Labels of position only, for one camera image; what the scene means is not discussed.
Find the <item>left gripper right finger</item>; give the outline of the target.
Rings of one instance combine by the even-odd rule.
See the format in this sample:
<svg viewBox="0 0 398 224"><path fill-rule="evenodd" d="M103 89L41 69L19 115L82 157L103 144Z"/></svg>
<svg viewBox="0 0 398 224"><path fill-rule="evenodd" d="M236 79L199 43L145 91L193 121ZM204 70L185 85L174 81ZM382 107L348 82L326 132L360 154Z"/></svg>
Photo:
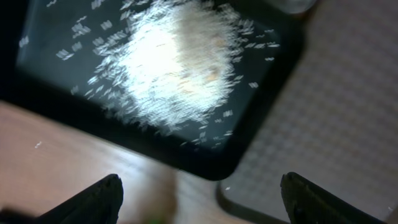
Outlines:
<svg viewBox="0 0 398 224"><path fill-rule="evenodd" d="M280 189L294 224L386 224L295 172L282 176Z"/></svg>

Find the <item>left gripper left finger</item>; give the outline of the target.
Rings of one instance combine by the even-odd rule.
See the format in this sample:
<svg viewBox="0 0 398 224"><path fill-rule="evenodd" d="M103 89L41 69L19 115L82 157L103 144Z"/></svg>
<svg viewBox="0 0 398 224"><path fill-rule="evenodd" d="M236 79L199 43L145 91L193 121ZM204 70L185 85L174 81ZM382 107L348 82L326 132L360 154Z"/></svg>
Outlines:
<svg viewBox="0 0 398 224"><path fill-rule="evenodd" d="M48 224L117 224L123 183L110 174L37 218Z"/></svg>

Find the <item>pile of rice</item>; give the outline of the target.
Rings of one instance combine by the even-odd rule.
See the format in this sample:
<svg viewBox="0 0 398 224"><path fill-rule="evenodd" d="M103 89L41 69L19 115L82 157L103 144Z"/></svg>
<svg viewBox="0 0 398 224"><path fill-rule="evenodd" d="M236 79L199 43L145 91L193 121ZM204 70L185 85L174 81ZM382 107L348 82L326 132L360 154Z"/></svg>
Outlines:
<svg viewBox="0 0 398 224"><path fill-rule="evenodd" d="M216 1L34 1L17 68L140 132L220 151L280 52Z"/></svg>

